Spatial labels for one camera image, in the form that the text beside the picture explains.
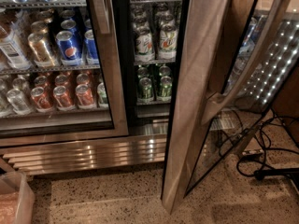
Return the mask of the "red soda can middle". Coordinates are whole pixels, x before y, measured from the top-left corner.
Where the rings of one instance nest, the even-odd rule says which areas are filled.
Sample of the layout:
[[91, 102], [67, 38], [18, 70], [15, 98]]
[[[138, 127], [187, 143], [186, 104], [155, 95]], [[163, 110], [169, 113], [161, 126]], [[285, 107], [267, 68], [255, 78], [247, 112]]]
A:
[[60, 110], [72, 110], [75, 108], [74, 101], [67, 87], [55, 87], [53, 90], [53, 97], [55, 98], [57, 106]]

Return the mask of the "red soda can left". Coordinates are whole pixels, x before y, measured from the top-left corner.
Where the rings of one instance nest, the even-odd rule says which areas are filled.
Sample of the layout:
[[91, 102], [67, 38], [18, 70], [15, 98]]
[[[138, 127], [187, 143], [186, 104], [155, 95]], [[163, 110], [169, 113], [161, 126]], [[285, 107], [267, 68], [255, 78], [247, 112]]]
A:
[[42, 87], [31, 90], [31, 98], [39, 112], [49, 112], [53, 109], [53, 101], [49, 92]]

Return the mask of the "silver can lower left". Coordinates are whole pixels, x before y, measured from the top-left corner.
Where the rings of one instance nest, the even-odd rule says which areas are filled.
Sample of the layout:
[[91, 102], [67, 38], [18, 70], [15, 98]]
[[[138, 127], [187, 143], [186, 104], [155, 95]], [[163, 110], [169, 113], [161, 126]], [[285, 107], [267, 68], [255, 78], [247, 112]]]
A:
[[19, 115], [27, 115], [33, 111], [31, 104], [23, 91], [11, 89], [7, 92], [7, 99], [12, 105], [13, 110]]

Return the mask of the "clear labelled bottle left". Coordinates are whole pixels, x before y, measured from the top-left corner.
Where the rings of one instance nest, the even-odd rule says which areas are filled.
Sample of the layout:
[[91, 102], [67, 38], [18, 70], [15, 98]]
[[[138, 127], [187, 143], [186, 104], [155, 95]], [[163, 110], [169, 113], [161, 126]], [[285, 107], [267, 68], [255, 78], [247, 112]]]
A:
[[23, 45], [14, 30], [3, 22], [0, 22], [0, 50], [12, 68], [27, 70], [31, 67], [28, 48]]

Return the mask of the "blue Pepsi can edge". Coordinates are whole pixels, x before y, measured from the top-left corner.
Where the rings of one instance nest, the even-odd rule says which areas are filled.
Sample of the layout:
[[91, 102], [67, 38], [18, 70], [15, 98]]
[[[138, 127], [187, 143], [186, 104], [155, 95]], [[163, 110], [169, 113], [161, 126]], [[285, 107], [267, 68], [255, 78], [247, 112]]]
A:
[[84, 34], [84, 42], [87, 48], [87, 58], [90, 64], [99, 64], [97, 48], [93, 37], [93, 30], [90, 29]]

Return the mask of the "clear plastic storage bin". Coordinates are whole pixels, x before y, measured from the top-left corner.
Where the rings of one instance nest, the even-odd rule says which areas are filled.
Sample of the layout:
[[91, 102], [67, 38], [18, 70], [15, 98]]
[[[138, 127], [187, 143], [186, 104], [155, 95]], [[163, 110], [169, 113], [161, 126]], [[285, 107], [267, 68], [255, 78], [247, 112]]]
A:
[[0, 224], [31, 224], [34, 201], [25, 173], [0, 175]]

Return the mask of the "blue Pepsi can front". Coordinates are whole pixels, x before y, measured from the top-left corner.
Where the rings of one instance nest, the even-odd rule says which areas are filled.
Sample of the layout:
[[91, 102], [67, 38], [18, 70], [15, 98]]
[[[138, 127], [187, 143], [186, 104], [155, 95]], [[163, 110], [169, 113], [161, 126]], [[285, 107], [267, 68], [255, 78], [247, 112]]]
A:
[[61, 31], [56, 35], [56, 43], [61, 52], [63, 65], [82, 65], [82, 45], [70, 31]]

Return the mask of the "red soda can right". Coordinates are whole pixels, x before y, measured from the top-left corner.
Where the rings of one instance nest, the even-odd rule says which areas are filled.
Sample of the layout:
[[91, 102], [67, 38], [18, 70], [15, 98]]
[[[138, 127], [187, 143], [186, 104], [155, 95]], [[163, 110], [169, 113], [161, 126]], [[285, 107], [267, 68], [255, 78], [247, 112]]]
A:
[[80, 108], [94, 108], [95, 100], [91, 88], [86, 84], [76, 86], [76, 96], [78, 98], [78, 106]]

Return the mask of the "green soda can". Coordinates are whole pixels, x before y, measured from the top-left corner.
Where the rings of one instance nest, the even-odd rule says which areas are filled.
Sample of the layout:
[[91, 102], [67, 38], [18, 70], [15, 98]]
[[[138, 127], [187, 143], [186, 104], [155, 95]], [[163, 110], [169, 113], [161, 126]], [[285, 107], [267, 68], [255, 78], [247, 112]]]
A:
[[163, 76], [160, 78], [158, 86], [158, 99], [160, 101], [167, 101], [171, 99], [172, 95], [172, 78]]

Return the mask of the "red soda can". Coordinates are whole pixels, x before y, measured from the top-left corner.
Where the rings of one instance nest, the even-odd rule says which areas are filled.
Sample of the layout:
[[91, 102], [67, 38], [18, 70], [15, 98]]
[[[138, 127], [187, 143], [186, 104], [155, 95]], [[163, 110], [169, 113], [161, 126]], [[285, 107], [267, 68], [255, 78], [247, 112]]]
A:
[[86, 84], [76, 86], [76, 96], [78, 98], [78, 106], [80, 108], [94, 108], [95, 100], [91, 88]]
[[42, 87], [31, 90], [31, 98], [39, 112], [49, 112], [53, 109], [53, 101], [49, 92]]
[[74, 101], [67, 87], [55, 87], [53, 90], [53, 97], [55, 98], [57, 106], [60, 110], [72, 110], [75, 108]]

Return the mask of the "stainless fridge bottom grille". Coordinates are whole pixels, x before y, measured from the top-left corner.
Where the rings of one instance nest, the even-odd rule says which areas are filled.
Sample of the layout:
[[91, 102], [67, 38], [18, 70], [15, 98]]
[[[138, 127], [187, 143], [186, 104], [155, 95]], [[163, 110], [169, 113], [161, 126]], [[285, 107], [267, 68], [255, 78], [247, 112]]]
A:
[[255, 122], [226, 121], [223, 125], [172, 125], [166, 121], [128, 126], [105, 121], [44, 118], [5, 119], [1, 124], [1, 170], [24, 175], [86, 172], [161, 162], [163, 179], [190, 178], [206, 138], [216, 145], [209, 151], [221, 161], [257, 130]]

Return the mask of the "gold soda can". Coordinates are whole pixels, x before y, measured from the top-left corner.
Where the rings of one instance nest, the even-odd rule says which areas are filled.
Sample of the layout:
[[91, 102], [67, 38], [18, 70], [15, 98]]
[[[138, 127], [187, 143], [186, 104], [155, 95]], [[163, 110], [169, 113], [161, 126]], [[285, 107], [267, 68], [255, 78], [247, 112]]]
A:
[[58, 65], [56, 53], [46, 35], [31, 33], [28, 36], [28, 44], [34, 53], [34, 61], [38, 67], [48, 68]]

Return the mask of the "glass fridge door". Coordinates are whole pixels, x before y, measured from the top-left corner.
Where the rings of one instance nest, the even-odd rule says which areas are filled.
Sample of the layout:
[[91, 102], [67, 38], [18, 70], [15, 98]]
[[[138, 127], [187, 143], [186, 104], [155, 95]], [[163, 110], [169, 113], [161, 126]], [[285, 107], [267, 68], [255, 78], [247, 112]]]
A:
[[[113, 6], [111, 0], [0, 0], [0, 22], [10, 26], [23, 45], [28, 48], [31, 67], [18, 70], [8, 64], [8, 59], [0, 50], [1, 56], [1, 124], [5, 119], [37, 120], [44, 118], [46, 122], [67, 120], [71, 123], [81, 121], [105, 121], [115, 124], [126, 124], [124, 100], [121, 84], [121, 69]], [[90, 64], [84, 34], [92, 29], [99, 64]], [[82, 45], [82, 65], [63, 65], [61, 52], [56, 43], [56, 35], [61, 31], [72, 32]], [[34, 61], [34, 53], [28, 44], [31, 33], [41, 33], [50, 39], [58, 60], [54, 67], [38, 67]], [[76, 96], [76, 86], [88, 85], [95, 100], [94, 108], [80, 108]], [[69, 89], [75, 108], [60, 110], [53, 97], [57, 86]], [[31, 90], [42, 87], [49, 92], [53, 101], [53, 109], [39, 112], [31, 98]], [[23, 91], [33, 111], [27, 115], [19, 115], [7, 99], [11, 89]]]
[[298, 71], [299, 0], [183, 0], [162, 204], [242, 152]]

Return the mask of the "white green can far left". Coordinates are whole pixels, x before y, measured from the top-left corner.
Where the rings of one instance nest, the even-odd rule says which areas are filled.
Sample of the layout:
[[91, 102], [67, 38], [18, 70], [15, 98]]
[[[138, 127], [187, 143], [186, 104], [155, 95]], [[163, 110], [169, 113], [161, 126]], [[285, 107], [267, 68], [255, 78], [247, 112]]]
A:
[[154, 59], [154, 48], [150, 28], [142, 26], [136, 29], [135, 60], [148, 62]]

